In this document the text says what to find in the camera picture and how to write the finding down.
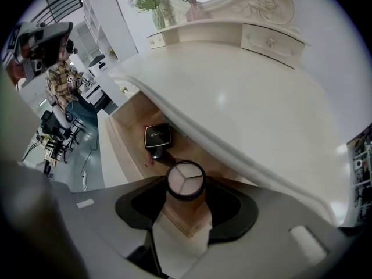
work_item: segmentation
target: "black chair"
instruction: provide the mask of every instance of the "black chair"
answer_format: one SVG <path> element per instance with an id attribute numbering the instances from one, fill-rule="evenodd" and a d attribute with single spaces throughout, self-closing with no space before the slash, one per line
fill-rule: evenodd
<path id="1" fill-rule="evenodd" d="M 57 160 L 58 154 L 63 155 L 63 161 L 66 161 L 66 152 L 73 150 L 73 143 L 79 144 L 76 140 L 76 135 L 80 130 L 80 127 L 77 127 L 77 131 L 72 132 L 72 130 L 65 129 L 58 122 L 58 119 L 50 111 L 45 111 L 41 117 L 41 130 L 44 134 L 48 134 L 55 142 L 49 141 L 45 146 L 46 149 L 53 148 L 52 158 Z M 63 142 L 69 140 L 67 145 L 64 145 Z"/>

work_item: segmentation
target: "plaid shirt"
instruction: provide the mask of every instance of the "plaid shirt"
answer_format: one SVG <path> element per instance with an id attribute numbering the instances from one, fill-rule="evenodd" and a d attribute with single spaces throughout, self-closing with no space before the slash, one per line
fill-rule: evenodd
<path id="1" fill-rule="evenodd" d="M 50 68 L 48 70 L 48 76 L 46 77 L 46 94 L 48 99 L 56 102 L 63 111 L 66 110 L 66 106 L 71 101 L 78 101 L 67 88 L 67 78 L 69 75 L 74 78 L 82 78 L 80 74 L 74 71 L 65 61 L 61 61 L 56 64 L 56 68 Z"/>

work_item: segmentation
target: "vanity mirror frame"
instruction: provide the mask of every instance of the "vanity mirror frame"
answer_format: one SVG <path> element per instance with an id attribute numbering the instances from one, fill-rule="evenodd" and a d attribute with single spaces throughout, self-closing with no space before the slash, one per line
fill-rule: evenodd
<path id="1" fill-rule="evenodd" d="M 190 9 L 189 3 L 185 0 L 168 0 L 168 4 L 173 9 L 176 24 L 184 22 L 185 14 Z M 295 15 L 293 0 L 210 0 L 201 2 L 200 6 L 210 19 L 264 22 L 301 34 L 293 25 Z M 277 10 L 279 13 L 276 14 L 276 19 L 272 19 L 271 14 Z"/>

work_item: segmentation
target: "cable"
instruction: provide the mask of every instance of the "cable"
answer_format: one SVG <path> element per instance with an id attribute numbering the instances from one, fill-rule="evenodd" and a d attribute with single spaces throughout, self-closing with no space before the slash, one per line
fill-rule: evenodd
<path id="1" fill-rule="evenodd" d="M 35 149 L 37 146 L 39 146 L 39 142 L 36 142 L 34 144 L 32 144 L 32 146 L 28 149 L 27 153 L 23 156 L 23 159 L 22 159 L 22 162 L 24 162 L 24 160 L 26 159 L 26 157 L 28 156 L 28 154 L 30 154 L 30 152 Z"/>
<path id="2" fill-rule="evenodd" d="M 83 170 L 84 170 L 84 168 L 85 168 L 85 165 L 87 164 L 87 161 L 88 161 L 88 159 L 89 159 L 89 156 L 91 156 L 92 151 L 97 151 L 97 150 L 98 150 L 98 130 L 97 130 L 97 136 L 96 136 L 96 139 L 95 139 L 95 149 L 92 148 L 92 146 L 89 146 L 89 148 L 90 148 L 91 150 L 89 151 L 88 157 L 86 158 L 86 160 L 85 160 L 85 162 L 84 162 L 84 165 L 83 165 L 83 168 L 82 168 L 81 171 L 80 171 L 80 176 L 81 176 L 82 178 L 84 177 L 84 176 L 83 176 Z"/>

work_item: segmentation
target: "pink bottle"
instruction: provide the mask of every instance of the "pink bottle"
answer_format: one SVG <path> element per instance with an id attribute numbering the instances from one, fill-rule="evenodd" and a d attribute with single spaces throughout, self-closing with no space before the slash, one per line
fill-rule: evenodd
<path id="1" fill-rule="evenodd" d="M 188 22 L 206 19 L 205 12 L 201 6 L 198 5 L 198 1 L 190 0 L 190 9 L 186 13 L 186 19 Z"/>

